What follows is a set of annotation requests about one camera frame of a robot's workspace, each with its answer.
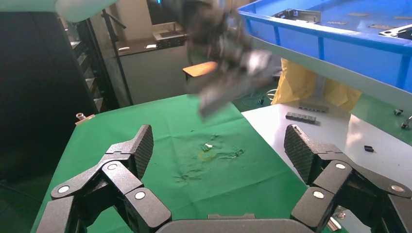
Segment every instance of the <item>small debris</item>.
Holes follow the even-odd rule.
[[[412,16],[395,16],[394,19],[412,19]]]
[[[395,29],[396,27],[388,26],[388,25],[380,25],[380,24],[372,24],[369,26],[370,28],[378,28],[382,30],[392,30]]]
[[[365,148],[365,151],[367,152],[374,152],[375,150],[371,146],[363,146]]]
[[[345,25],[347,22],[328,22],[328,24],[339,24],[339,25]]]
[[[365,17],[365,16],[368,16],[369,14],[367,14],[367,13],[356,13],[356,12],[352,12],[352,13],[349,13],[348,15],[350,15],[350,16],[358,16],[358,17]]]

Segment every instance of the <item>blue tray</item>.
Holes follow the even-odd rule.
[[[321,11],[321,22],[271,17],[288,8]],[[370,27],[412,24],[394,19],[412,16],[412,0],[259,0],[239,8],[239,13],[252,36],[412,93],[412,42],[380,36],[385,29]]]

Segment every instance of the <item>metal bracket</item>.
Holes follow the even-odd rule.
[[[321,21],[320,11],[305,11],[296,9],[286,9],[282,12],[274,14],[272,17],[284,18],[295,21],[305,21],[307,23],[319,23]]]
[[[412,40],[412,24],[380,32],[379,35]]]

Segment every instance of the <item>gray wall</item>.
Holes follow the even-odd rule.
[[[185,46],[126,55],[120,59],[133,104],[186,93],[182,69],[190,64]]]

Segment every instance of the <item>green cloth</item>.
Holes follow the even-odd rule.
[[[204,121],[197,108],[196,98],[178,96],[98,114],[77,126],[32,232],[55,186],[97,164],[110,145],[130,140],[142,124],[151,124],[154,136],[143,183],[171,210],[174,220],[245,213],[289,218],[306,190],[303,182],[233,105]],[[88,232],[130,230],[109,208]]]

